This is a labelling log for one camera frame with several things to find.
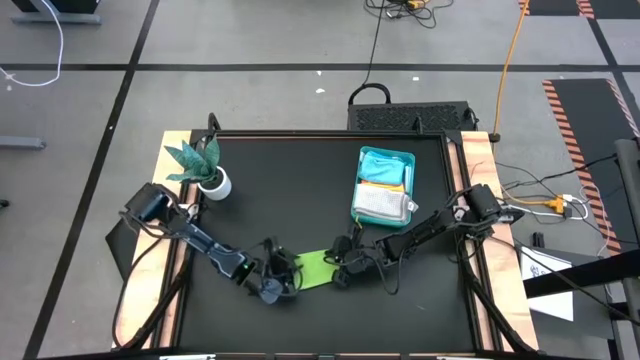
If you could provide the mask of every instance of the orange striped tape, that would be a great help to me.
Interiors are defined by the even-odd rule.
[[[522,11],[522,8],[524,7],[524,5],[527,3],[526,0],[518,0],[518,5],[520,5],[520,11]],[[527,10],[525,10],[524,12],[525,15],[530,15],[529,13],[529,6],[527,5]]]
[[[635,135],[636,137],[640,137],[640,131],[638,131],[638,125],[636,125],[636,122],[633,120],[633,117],[631,116],[631,112],[627,107],[627,103],[624,101],[624,98],[622,98],[622,94],[620,94],[618,87],[613,83],[613,81],[609,79],[607,79],[607,82],[609,83],[609,87],[611,88],[611,91],[613,91],[613,95],[616,97],[616,100],[618,100],[618,105],[620,105],[620,109],[624,113],[624,117],[627,119],[627,123],[629,124],[629,127],[631,128],[633,135]]]
[[[580,16],[584,16],[589,19],[596,18],[593,14],[593,8],[591,7],[591,2],[589,2],[589,0],[576,0],[576,4],[578,4],[578,10],[580,10]]]
[[[544,92],[547,95],[547,100],[549,101],[549,106],[551,106],[553,115],[555,116],[556,122],[558,123],[560,134],[562,135],[562,139],[567,146],[567,151],[569,152],[569,157],[571,158],[573,166],[575,168],[584,166],[584,156],[582,155],[582,151],[580,150],[580,146],[578,145],[575,134],[571,129],[571,124],[569,123],[569,119],[567,118],[564,108],[562,107],[562,102],[558,97],[555,86],[553,86],[553,83],[551,81],[544,80],[542,81],[542,87],[544,88]],[[591,207],[593,218],[598,225],[598,229],[600,230],[602,237],[606,239],[608,236],[609,238],[609,243],[607,244],[607,250],[609,251],[609,254],[619,254],[621,250],[620,243],[618,242],[616,233],[613,231],[613,227],[609,222],[607,213],[604,210],[604,205],[602,204],[602,200],[600,199],[600,196],[598,196],[598,192],[595,190],[596,188],[591,178],[591,174],[589,174],[588,170],[586,169],[577,170],[576,174],[578,175],[580,183],[582,184],[582,186],[584,186],[585,196],[589,200],[589,206]]]

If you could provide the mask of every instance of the green cloth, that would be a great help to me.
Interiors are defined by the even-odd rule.
[[[331,282],[333,271],[338,267],[324,262],[325,250],[312,251],[299,254],[296,259],[298,266],[302,265],[302,287],[300,290],[324,285]],[[300,275],[296,274],[295,284],[300,283]]]

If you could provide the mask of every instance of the wooden table frame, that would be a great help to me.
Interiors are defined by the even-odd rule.
[[[466,159],[467,174],[470,174],[471,185],[477,183],[487,184],[495,195],[500,196],[500,182],[487,133],[462,132],[461,134],[462,149]],[[176,194],[180,193],[181,185],[177,182],[167,181],[166,177],[168,174],[181,172],[182,168],[164,151],[164,146],[180,147],[180,143],[183,140],[187,142],[191,140],[191,131],[166,131],[164,133],[152,180],[154,183],[166,186]],[[449,143],[449,158],[457,191],[464,188],[464,180],[463,173],[460,171],[460,162],[456,149],[455,144]],[[196,196],[197,189],[193,186],[190,187],[187,191],[186,202],[195,202]],[[513,244],[511,228],[508,225],[499,224],[493,228],[496,238]],[[153,238],[141,233],[138,237],[133,260],[153,242]],[[144,323],[149,312],[159,300],[164,274],[168,266],[169,243],[169,240],[165,240],[151,251],[140,261],[129,279],[116,323],[116,336],[120,343],[128,341],[138,331],[140,325]],[[471,246],[471,244],[467,244],[467,251],[472,251]],[[184,260],[185,247],[184,242],[180,242],[178,245],[173,266],[173,276],[176,275]],[[482,247],[495,304],[524,342],[537,349],[538,342],[515,251],[513,248],[497,241],[485,241]],[[475,258],[472,260],[471,265],[477,273],[479,271],[478,263]],[[175,328],[174,325],[178,313],[177,299],[178,296],[173,299],[165,313],[163,320],[165,326],[162,327],[162,332],[156,334],[156,336],[160,336],[160,347],[171,345],[172,332]],[[487,313],[477,298],[475,303],[482,347],[485,350],[494,350]],[[504,338],[501,337],[500,341],[505,350],[510,350],[509,344]],[[150,341],[147,341],[145,347],[149,346]]]

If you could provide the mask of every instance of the yellow connector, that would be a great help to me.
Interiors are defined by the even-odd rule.
[[[409,0],[407,1],[407,6],[411,10],[418,10],[422,9],[428,2],[429,0]]]
[[[562,196],[556,196],[555,199],[546,201],[544,204],[553,209],[556,214],[564,214],[564,199]]]

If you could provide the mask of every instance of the potted plant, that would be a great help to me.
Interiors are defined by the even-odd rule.
[[[171,174],[167,180],[181,183],[197,183],[198,188],[211,200],[222,200],[231,192],[231,180],[223,168],[218,166],[220,161],[220,146],[214,137],[199,154],[184,140],[182,150],[165,146],[167,152],[184,168],[182,174]]]

